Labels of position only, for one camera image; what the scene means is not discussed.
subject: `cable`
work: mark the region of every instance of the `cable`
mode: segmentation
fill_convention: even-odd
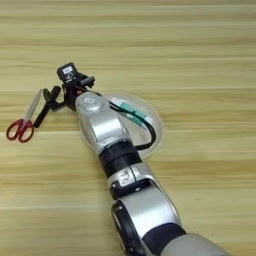
[[[101,96],[103,97],[102,94],[98,93],[98,92],[93,92],[95,94],[97,94],[98,96]],[[135,148],[138,150],[138,151],[141,151],[141,150],[145,150],[145,149],[148,149],[150,148],[156,141],[156,132],[155,132],[155,129],[154,127],[149,123],[147,122],[144,118],[142,118],[141,116],[138,116],[135,111],[131,112],[131,111],[128,111],[126,109],[123,109],[119,106],[117,106],[116,104],[114,104],[113,102],[111,102],[110,100],[108,100],[109,102],[109,105],[110,105],[110,108],[116,112],[119,112],[119,113],[126,113],[126,114],[130,114],[134,117],[136,117],[137,119],[139,119],[148,129],[148,131],[150,132],[150,135],[151,135],[151,141],[149,143],[146,143],[146,144],[141,144],[141,145],[137,145],[135,146]]]

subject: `robotic arm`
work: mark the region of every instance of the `robotic arm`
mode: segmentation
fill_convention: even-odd
[[[111,109],[107,99],[89,91],[86,83],[80,85],[75,74],[79,73],[72,63],[58,69],[63,89],[72,91],[71,97],[66,89],[64,98],[71,97],[69,105],[79,115],[82,135],[92,146],[106,174],[114,201],[112,217],[124,253],[131,256],[230,256],[204,237],[186,233],[173,202],[149,166],[142,162],[118,113]],[[91,88],[94,79],[84,78]],[[71,86],[74,81],[76,90]]]

